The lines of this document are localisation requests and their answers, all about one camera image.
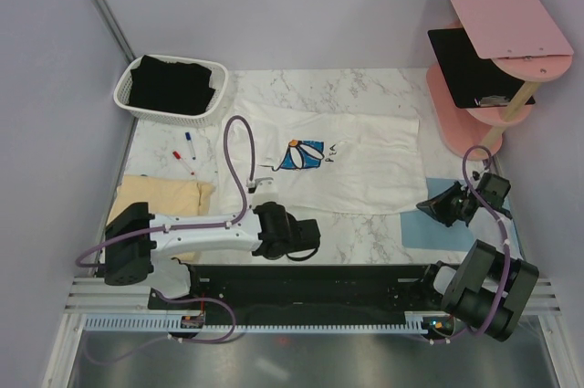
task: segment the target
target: white wall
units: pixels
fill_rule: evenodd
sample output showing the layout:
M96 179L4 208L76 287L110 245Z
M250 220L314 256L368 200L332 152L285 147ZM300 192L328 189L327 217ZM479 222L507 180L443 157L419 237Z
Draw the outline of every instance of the white wall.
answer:
M530 117L506 132L500 155L523 243L553 280L584 368L584 6L542 2L574 47L574 64L543 85Z
M435 61L448 0L108 0L136 55L231 69L397 68Z
M0 385L36 388L130 118L110 96L124 59L90 0L0 9Z

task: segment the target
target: blue marker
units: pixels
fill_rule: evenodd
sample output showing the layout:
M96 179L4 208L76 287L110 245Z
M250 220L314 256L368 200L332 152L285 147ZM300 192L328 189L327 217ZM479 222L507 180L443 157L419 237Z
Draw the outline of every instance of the blue marker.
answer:
M184 134L184 136L186 137L186 141L189 142L189 149L191 150L191 156L193 157L193 160L196 160L197 157L194 154L194 146L193 146L193 141L191 140L191 134L189 132L186 132Z

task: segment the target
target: red marker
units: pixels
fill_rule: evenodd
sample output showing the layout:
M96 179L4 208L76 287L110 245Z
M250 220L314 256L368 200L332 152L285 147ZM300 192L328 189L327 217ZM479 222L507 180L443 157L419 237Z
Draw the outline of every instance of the red marker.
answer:
M184 167L191 175L194 175L194 170L191 169L191 166L189 166L186 161L183 160L177 151L172 151L172 155L174 155L174 158L176 158L182 164L182 167Z

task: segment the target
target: reflective floor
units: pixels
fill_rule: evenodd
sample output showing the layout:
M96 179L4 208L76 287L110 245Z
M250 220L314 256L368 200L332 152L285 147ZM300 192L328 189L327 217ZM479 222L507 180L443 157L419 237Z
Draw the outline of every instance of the reflective floor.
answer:
M160 336L90 333L107 360ZM246 334L218 345L161 341L109 366L78 356L69 387L557 387L535 319L506 342L465 335L430 346L394 335Z

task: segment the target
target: wooden post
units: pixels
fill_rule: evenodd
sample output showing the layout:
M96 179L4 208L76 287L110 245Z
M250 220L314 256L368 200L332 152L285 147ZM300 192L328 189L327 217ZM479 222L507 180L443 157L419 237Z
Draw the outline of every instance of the wooden post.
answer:
M529 98L534 95L540 85L541 82L526 81L503 111L503 115L501 116L503 121L512 121L517 117L519 111L527 103ZM506 126L494 126L489 130L486 136L483 137L481 144L486 148L491 149L506 129Z

